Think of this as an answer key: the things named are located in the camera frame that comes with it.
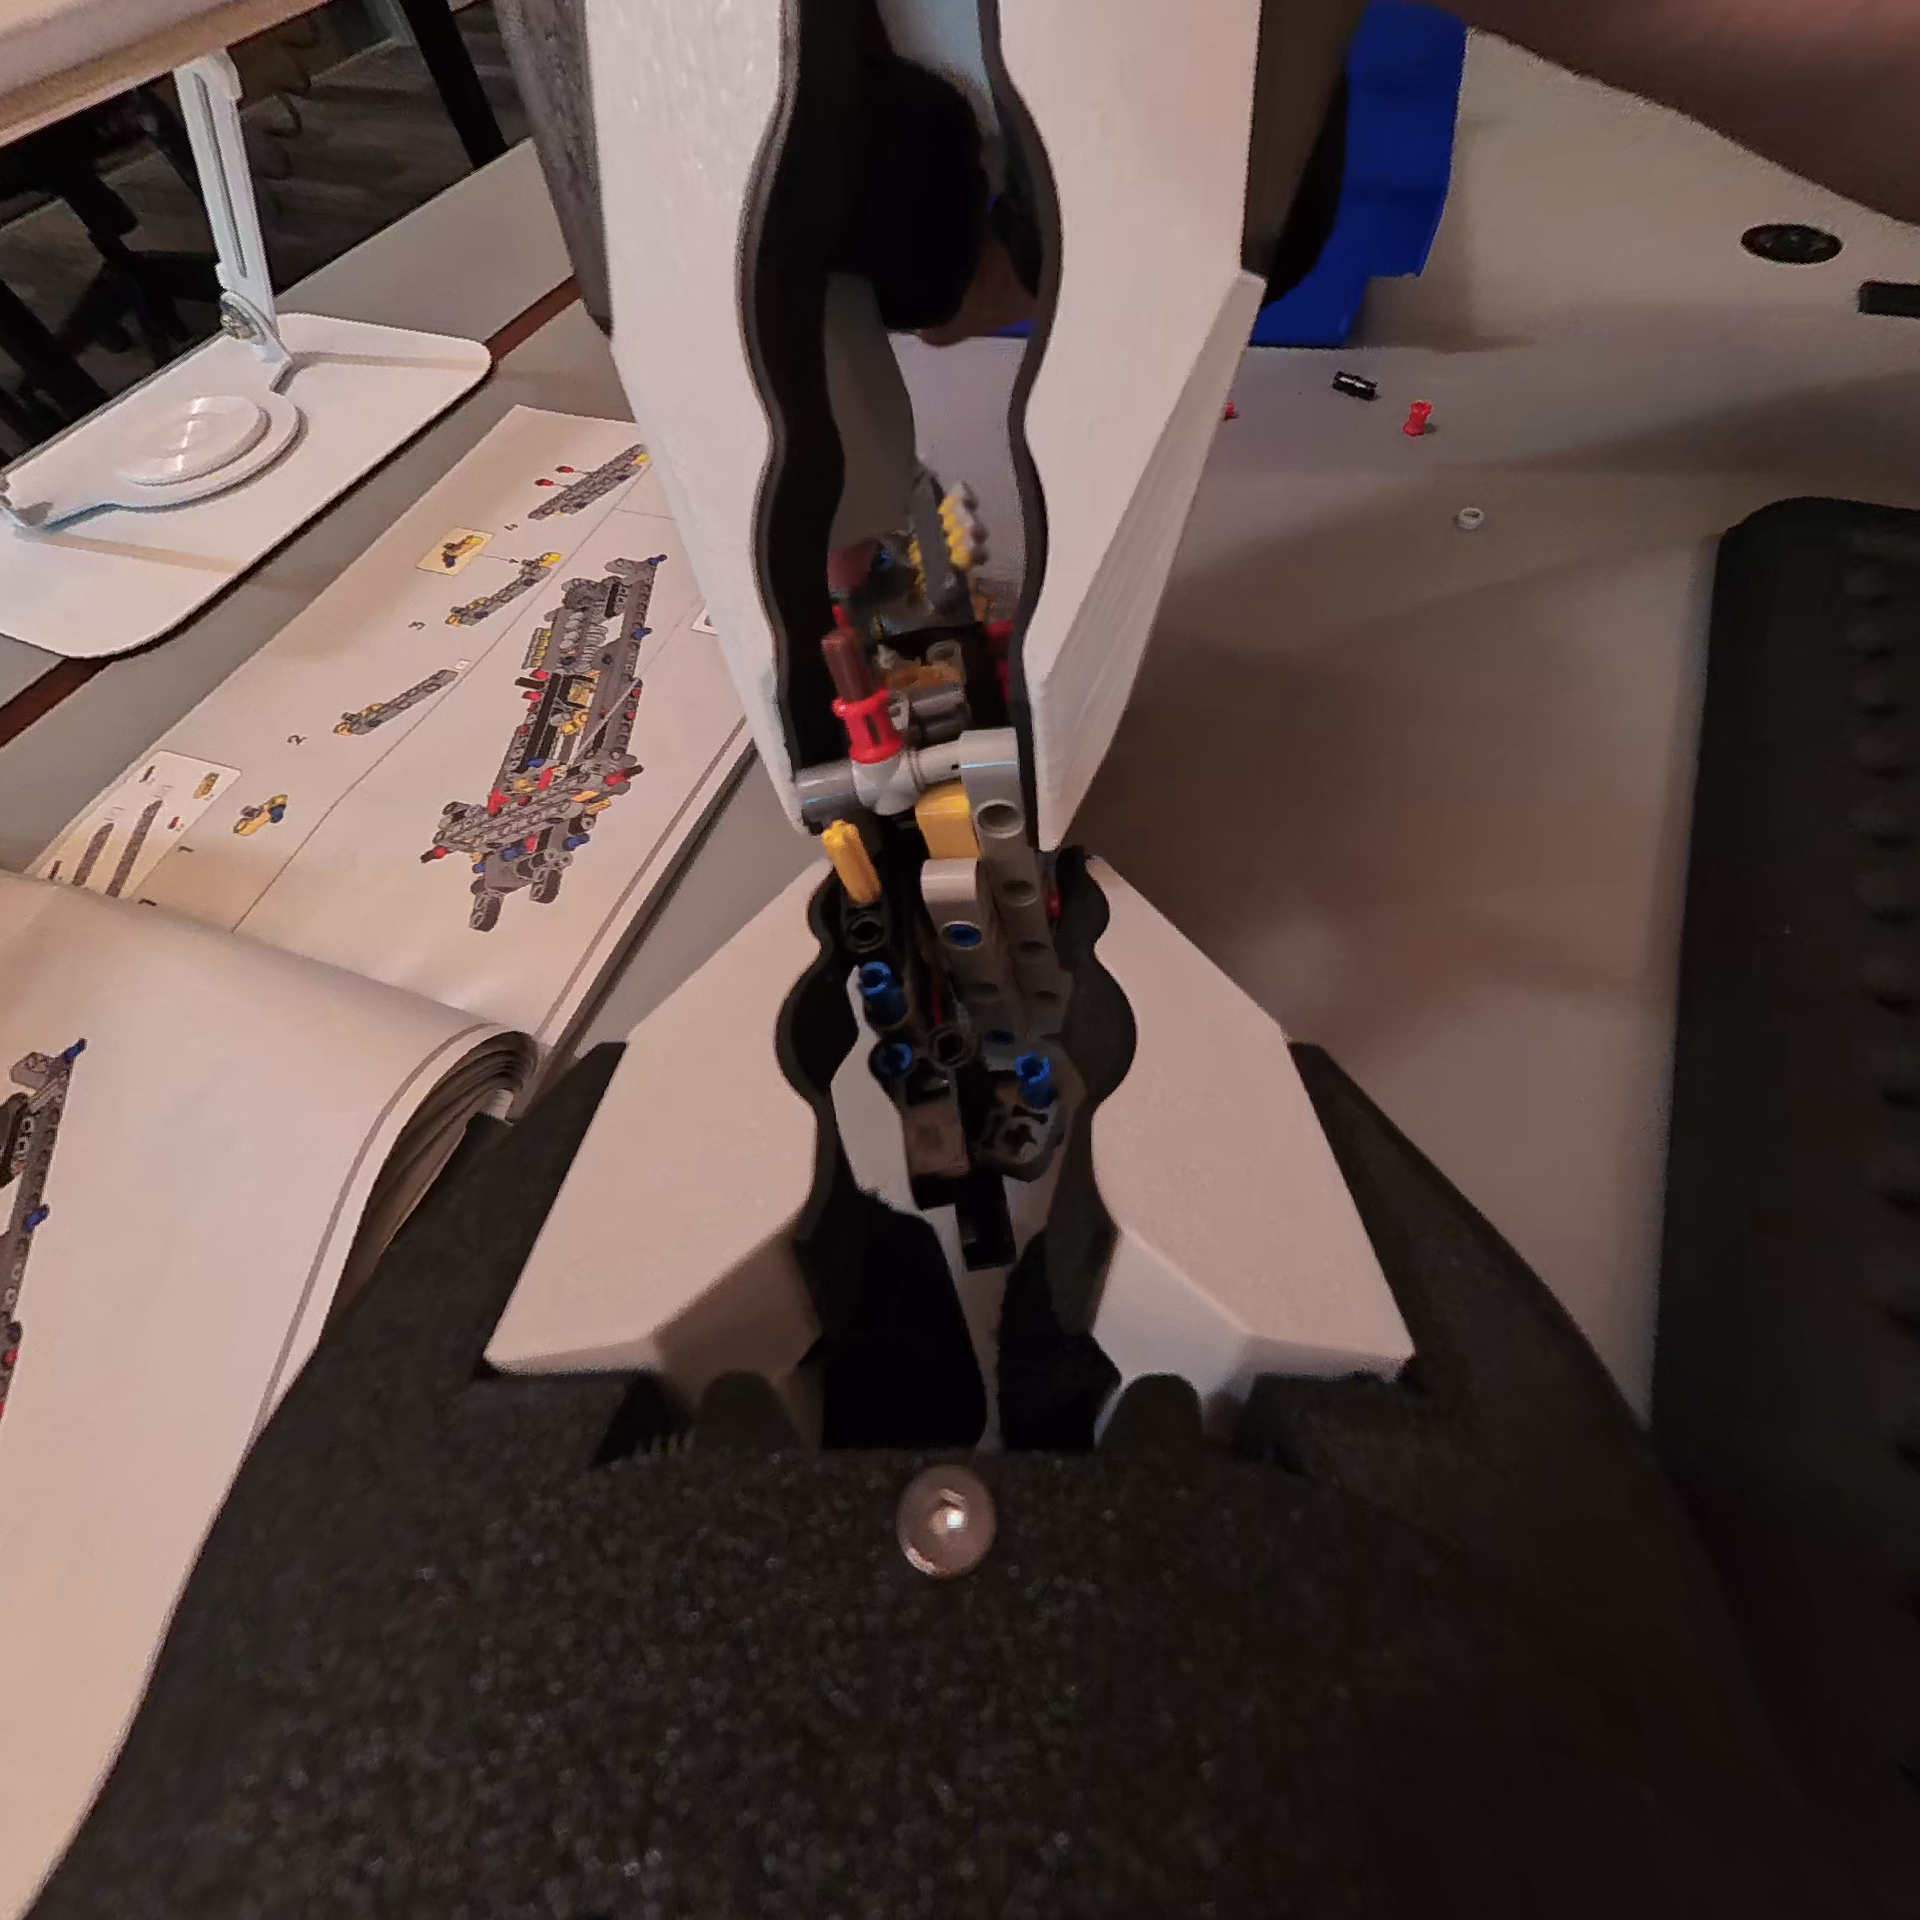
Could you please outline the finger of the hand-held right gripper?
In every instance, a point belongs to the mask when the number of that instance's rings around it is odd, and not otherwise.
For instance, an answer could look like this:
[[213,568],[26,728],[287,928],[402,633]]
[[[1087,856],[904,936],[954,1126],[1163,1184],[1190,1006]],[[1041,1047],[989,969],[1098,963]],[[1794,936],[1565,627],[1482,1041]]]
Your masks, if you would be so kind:
[[1040,197],[1015,378],[1015,689],[1058,848],[1128,704],[1257,312],[1241,267],[1257,1],[994,3],[991,74]]
[[589,1],[613,353],[790,825],[818,754],[818,237],[786,143],[807,6]]

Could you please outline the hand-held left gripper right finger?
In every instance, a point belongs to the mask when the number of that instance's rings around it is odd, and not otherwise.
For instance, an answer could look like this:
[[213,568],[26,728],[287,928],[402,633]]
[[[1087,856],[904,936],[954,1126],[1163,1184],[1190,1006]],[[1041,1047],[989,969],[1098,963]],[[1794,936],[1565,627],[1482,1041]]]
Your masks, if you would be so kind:
[[1062,862],[1064,1057],[1049,1298],[1113,1385],[1183,1382],[1224,1430],[1257,1382],[1393,1382],[1413,1337],[1281,1026],[1113,864]]

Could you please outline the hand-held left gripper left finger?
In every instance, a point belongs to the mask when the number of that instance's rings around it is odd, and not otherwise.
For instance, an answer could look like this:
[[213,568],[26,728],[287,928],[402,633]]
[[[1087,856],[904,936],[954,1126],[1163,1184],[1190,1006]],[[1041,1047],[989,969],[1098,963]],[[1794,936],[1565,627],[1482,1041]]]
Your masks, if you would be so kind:
[[501,1373],[645,1370],[686,1405],[757,1373],[823,1438],[797,1233],[837,1144],[843,970],[823,1009],[781,1013],[823,958],[827,877],[805,871],[631,1030],[487,1343]]

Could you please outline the lego chassis model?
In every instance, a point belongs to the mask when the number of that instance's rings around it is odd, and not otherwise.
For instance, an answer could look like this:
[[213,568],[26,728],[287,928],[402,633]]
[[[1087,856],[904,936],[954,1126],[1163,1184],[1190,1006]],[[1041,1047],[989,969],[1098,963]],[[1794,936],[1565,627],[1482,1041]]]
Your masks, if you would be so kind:
[[[976,579],[986,554],[976,493],[915,467],[902,528],[877,536],[857,582],[830,587],[823,663],[847,747],[800,771],[802,823],[837,877],[838,938],[871,1032],[867,1072],[901,1126],[910,1199],[952,1211],[968,1269],[1015,1259],[1005,1186],[1049,1169],[1069,1103],[1056,1048],[1064,1024],[1050,1039],[977,1026],[936,958],[921,903],[919,795],[962,782],[962,733],[1017,731],[1015,626]],[[1061,952],[1058,885],[1027,827]]]

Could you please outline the short grey lego beam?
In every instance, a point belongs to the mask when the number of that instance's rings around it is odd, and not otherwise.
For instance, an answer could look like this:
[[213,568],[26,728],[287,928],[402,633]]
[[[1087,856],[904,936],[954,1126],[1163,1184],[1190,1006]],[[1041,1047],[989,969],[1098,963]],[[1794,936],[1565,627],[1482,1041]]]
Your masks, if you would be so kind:
[[[997,897],[983,859],[926,859],[919,891],[934,952],[967,1015],[983,1029],[1018,1039],[1056,1038],[1071,982],[1054,942],[1041,885],[1040,903],[1017,907]],[[977,922],[979,946],[947,947],[941,938],[947,921]]]

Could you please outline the long grey lego beam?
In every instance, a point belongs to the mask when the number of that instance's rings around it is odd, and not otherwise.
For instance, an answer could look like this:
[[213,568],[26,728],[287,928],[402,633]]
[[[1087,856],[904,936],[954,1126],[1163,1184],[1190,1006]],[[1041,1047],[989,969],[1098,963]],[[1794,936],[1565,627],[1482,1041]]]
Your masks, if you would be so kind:
[[1040,856],[1025,823],[1017,731],[973,727],[958,741],[977,856],[997,897],[1017,907],[1040,903]]

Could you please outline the blue plastic bin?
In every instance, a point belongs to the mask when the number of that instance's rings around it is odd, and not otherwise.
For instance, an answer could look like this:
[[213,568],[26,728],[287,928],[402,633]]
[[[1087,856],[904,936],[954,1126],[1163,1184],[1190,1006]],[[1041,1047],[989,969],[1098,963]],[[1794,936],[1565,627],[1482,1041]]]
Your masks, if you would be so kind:
[[1464,24],[1369,3],[1265,271],[1254,347],[1336,347],[1370,286],[1424,271],[1448,197]]

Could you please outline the open instruction booklet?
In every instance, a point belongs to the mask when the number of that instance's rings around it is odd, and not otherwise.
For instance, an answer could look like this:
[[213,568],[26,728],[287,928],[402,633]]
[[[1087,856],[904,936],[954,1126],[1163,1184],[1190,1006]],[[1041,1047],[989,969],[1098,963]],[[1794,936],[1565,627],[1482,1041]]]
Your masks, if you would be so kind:
[[3,1914],[329,1319],[746,750],[641,432],[518,406],[3,875]]

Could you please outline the black perforated mat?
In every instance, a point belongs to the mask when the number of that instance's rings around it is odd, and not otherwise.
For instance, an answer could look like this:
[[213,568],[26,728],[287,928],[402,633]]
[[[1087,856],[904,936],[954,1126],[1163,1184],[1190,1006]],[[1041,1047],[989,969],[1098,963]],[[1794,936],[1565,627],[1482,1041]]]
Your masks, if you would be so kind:
[[1864,1914],[1918,1912],[1918,515],[1718,539],[1650,1419]]

